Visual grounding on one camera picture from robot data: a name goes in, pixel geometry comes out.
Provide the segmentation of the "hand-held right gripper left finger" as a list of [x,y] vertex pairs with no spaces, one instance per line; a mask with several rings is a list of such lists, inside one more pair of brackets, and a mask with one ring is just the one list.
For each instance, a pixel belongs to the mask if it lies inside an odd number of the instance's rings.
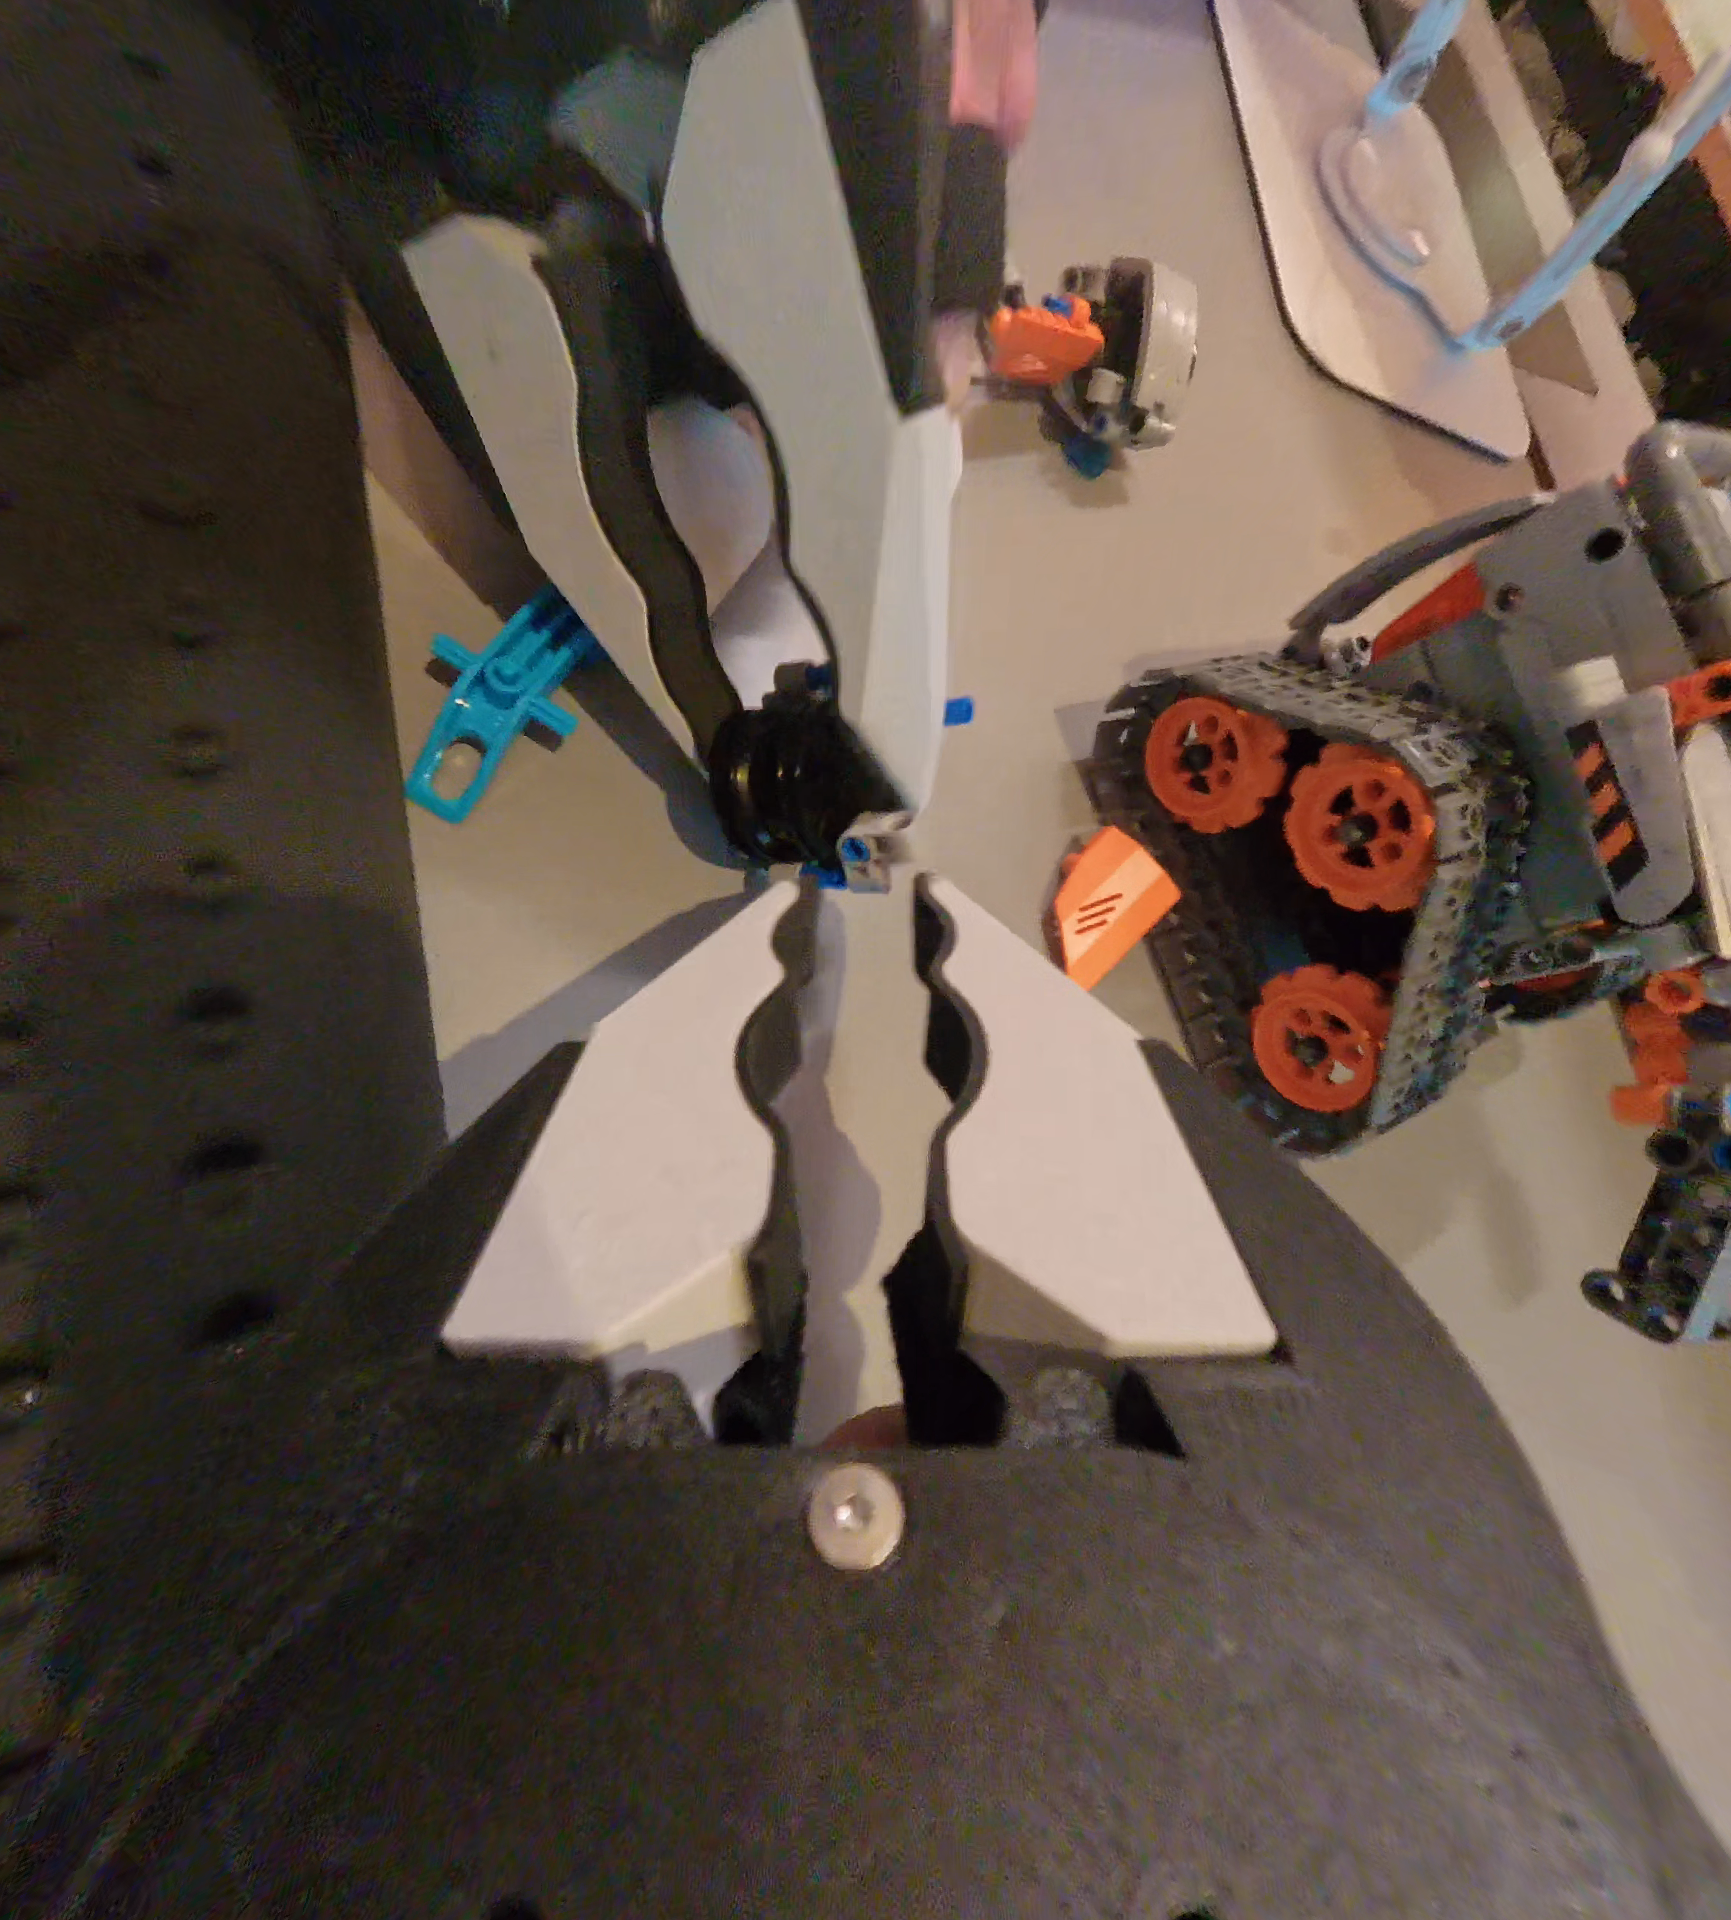
[[801,1064],[815,888],[779,879],[609,1012],[445,1325],[457,1352],[659,1356],[807,1306],[781,1099]]

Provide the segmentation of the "blue plastic separator tool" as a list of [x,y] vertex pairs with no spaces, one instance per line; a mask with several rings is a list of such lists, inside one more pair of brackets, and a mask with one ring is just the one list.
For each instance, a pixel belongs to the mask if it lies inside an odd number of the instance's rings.
[[411,806],[463,824],[519,741],[563,748],[583,724],[567,683],[601,656],[589,622],[555,583],[543,583],[483,643],[435,634],[427,669],[447,699],[407,773]]

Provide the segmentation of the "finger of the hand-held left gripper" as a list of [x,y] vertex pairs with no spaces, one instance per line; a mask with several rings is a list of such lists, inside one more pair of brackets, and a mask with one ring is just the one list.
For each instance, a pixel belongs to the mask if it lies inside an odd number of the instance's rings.
[[459,214],[405,255],[529,556],[705,765],[739,707],[713,625],[739,582],[739,420],[649,402],[593,251]]
[[946,733],[954,494],[946,403],[884,369],[797,3],[697,53],[661,214],[697,329],[745,382],[783,482],[783,557],[831,639],[837,704],[896,793],[930,802]]

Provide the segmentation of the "black wheel hub assembly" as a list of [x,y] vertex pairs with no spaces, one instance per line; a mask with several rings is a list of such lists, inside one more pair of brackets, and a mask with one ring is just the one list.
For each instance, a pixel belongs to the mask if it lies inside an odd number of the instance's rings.
[[749,866],[801,867],[831,892],[888,885],[878,843],[908,806],[841,712],[829,663],[785,663],[761,704],[717,732],[709,777]]

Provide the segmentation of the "person's left hand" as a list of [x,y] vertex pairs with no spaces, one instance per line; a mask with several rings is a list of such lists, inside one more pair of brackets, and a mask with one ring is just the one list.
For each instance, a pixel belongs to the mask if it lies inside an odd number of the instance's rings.
[[1022,146],[1038,101],[1046,1],[954,1],[950,121]]

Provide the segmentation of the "black dimpled mat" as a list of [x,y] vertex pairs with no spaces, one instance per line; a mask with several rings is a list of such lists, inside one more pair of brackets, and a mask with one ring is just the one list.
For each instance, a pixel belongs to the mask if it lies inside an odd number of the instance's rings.
[[441,1140],[343,273],[209,3],[0,3],[0,1915],[339,1529],[307,1295]]

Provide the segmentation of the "white desk stand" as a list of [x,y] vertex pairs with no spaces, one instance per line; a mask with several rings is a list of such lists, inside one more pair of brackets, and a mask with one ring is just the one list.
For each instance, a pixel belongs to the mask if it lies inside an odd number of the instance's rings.
[[1496,294],[1444,134],[1422,103],[1470,3],[1422,3],[1390,59],[1296,3],[1212,3],[1214,35],[1288,329],[1338,386],[1498,463],[1532,424],[1510,346],[1731,111],[1731,40],[1624,151],[1538,263]]

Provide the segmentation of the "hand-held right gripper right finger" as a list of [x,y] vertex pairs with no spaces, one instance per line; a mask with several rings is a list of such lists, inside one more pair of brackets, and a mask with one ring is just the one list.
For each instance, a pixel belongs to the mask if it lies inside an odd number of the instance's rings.
[[1156,1074],[1170,1056],[938,876],[916,879],[946,1342],[1258,1360],[1262,1293]]

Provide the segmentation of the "dark grey orange block assembly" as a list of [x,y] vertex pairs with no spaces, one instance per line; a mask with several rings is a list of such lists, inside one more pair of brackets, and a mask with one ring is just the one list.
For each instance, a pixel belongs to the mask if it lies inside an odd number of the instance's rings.
[[1006,285],[982,324],[988,396],[1036,405],[1086,482],[1178,431],[1200,355],[1200,285],[1140,254],[1068,265],[1044,299]]

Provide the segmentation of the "grey orange tracked toy robot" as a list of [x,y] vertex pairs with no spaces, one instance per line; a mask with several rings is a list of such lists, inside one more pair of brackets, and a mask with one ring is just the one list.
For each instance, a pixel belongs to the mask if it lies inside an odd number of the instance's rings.
[[1650,1185],[1582,1288],[1731,1342],[1731,429],[1438,521],[1272,652],[1124,683],[1080,780],[1176,885],[1146,934],[1188,1057],[1338,1155],[1508,1024],[1610,1006]]

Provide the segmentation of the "orange slotted panel piece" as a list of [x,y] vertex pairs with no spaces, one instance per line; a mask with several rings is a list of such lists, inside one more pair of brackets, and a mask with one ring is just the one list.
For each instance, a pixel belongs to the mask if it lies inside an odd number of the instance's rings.
[[1102,826],[1062,866],[1052,899],[1058,957],[1082,990],[1128,957],[1180,904],[1182,889],[1132,833]]

